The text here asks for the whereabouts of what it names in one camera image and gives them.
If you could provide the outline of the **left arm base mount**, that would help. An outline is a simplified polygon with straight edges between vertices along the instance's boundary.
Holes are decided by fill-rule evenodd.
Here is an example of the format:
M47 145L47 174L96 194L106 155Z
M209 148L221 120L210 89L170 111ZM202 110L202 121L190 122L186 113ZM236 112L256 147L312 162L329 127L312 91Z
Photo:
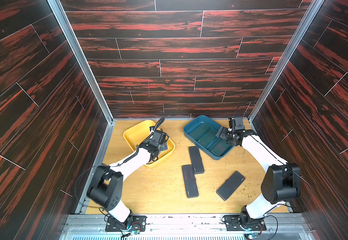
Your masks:
M114 217L110 216L107 219L105 231L107 233L122 232L139 234L140 232L144 232L146 230L146 224L147 216L143 215L133 215L128 217L125 222L120 222Z

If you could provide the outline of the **yellow plastic storage tray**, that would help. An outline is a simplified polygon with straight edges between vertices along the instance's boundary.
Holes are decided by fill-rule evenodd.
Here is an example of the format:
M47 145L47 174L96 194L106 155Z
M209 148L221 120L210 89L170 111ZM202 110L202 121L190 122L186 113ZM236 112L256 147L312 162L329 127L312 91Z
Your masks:
M145 120L124 131L123 137L133 151L136 150L136 145L142 142L150 134L150 128L155 124L156 123L152 120ZM157 166L164 160L168 159L173 154L174 150L174 142L171 139L168 139L166 149L160 152L158 159L153 162L149 162L145 165L145 167L152 168Z

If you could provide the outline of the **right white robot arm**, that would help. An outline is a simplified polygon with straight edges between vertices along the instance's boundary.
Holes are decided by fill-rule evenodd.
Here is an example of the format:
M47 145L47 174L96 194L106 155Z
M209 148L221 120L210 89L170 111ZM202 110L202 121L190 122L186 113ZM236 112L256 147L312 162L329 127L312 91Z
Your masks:
M229 145L243 147L265 171L261 194L251 204L242 208L241 220L261 219L277 206L300 196L300 167L289 164L278 156L255 131L246 130L241 120L230 118L229 127L220 127L216 136L227 141Z

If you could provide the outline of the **black pencil case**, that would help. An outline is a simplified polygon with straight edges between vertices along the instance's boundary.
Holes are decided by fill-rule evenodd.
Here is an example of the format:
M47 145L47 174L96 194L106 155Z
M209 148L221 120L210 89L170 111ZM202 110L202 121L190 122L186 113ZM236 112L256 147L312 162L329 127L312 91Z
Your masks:
M184 177L187 198L188 199L197 198L199 196L199 191L197 187L197 182L196 182L193 166L183 165L182 173Z
M203 161L201 158L200 150L197 146L191 146L189 147L189 154L191 158L191 163L193 166L194 174L204 174L205 168L203 165Z
M226 201L245 181L245 177L238 171L235 171L216 191L222 200Z

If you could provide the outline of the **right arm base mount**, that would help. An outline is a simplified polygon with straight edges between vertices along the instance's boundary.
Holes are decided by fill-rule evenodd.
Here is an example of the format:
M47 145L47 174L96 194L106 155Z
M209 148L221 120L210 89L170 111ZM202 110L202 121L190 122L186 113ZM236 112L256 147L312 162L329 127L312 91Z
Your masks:
M225 227L228 232L233 232L233 231L262 232L267 230L264 218L251 219L251 218L244 217L243 220L241 220L240 215L224 215L222 217L222 222L225 224Z

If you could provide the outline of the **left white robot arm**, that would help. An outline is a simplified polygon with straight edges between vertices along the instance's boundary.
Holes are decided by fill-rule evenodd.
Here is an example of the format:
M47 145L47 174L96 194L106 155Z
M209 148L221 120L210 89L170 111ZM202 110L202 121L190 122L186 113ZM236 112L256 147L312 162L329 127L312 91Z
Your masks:
M168 134L155 130L136 146L131 155L113 165L99 165L94 171L87 197L119 223L129 226L133 212L121 200L124 180L141 166L155 160L168 139Z

